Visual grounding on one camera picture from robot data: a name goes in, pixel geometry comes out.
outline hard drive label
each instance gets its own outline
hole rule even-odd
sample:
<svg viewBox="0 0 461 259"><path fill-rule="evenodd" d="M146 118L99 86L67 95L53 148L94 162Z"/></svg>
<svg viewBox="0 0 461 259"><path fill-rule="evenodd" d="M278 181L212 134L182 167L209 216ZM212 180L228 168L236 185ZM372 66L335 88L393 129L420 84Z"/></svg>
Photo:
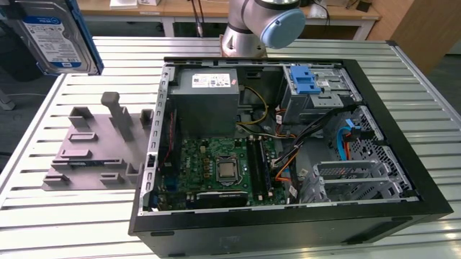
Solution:
<svg viewBox="0 0 461 259"><path fill-rule="evenodd" d="M57 67L79 67L82 60L73 42L66 39L66 30L61 19L27 16L23 23L46 59Z"/></svg>

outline slatted table surface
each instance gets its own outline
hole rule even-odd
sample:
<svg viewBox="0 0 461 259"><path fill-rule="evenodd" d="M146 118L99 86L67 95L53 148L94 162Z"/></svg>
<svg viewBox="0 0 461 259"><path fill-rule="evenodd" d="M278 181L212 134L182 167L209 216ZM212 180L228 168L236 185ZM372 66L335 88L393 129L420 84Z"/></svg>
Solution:
<svg viewBox="0 0 461 259"><path fill-rule="evenodd" d="M59 77L0 175L0 257L157 258L141 240L127 235L133 190L45 192L42 180L71 124L73 107L109 113L101 96L117 91L130 112L156 108L164 57L220 56L220 41L95 37L95 43L106 65L103 76ZM300 40L282 50L269 50L269 56L359 60L456 212L375 244L220 258L460 258L460 116L400 49L384 42Z"/></svg>

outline open computer tower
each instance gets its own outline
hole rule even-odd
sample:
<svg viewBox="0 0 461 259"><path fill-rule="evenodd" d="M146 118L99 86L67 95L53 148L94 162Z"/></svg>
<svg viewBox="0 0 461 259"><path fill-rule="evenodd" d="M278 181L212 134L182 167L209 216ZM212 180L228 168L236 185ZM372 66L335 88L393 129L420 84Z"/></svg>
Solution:
<svg viewBox="0 0 461 259"><path fill-rule="evenodd" d="M453 212L357 61L165 62L129 231L160 257L369 243Z"/></svg>

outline light blue joint cap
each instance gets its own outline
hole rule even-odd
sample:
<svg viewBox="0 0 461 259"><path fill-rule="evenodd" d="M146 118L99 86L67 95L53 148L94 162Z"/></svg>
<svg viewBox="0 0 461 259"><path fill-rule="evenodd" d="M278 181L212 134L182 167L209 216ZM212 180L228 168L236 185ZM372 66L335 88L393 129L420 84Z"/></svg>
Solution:
<svg viewBox="0 0 461 259"><path fill-rule="evenodd" d="M290 45L300 37L307 17L300 8L292 9L277 16L261 33L261 41L272 49L281 49Z"/></svg>

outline desk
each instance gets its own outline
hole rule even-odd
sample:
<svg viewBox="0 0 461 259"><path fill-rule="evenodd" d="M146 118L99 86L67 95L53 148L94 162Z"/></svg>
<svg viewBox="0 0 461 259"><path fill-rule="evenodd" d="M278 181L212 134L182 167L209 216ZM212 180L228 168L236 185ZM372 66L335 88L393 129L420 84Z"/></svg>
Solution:
<svg viewBox="0 0 461 259"><path fill-rule="evenodd" d="M158 6L139 5L137 9L111 10L110 0L78 0L87 21L162 22L165 36L174 37L176 22L196 22L192 3L186 0L164 0ZM202 0L206 23L228 23L228 0ZM371 8L369 12L329 6L333 26L359 26L355 40L365 40L373 24L381 15ZM302 8L307 16L311 7ZM325 25L325 19L307 19L307 25Z"/></svg>
<svg viewBox="0 0 461 259"><path fill-rule="evenodd" d="M220 40L95 37L103 76L61 76L0 175L0 254L9 258L152 259L127 235L134 190L46 192L51 160L75 106L109 113L105 91L121 93L130 112L156 109L165 56L220 56ZM240 258L445 258L460 254L461 118L399 48L385 42L298 40L270 57L357 59L455 213L373 244L238 254Z"/></svg>

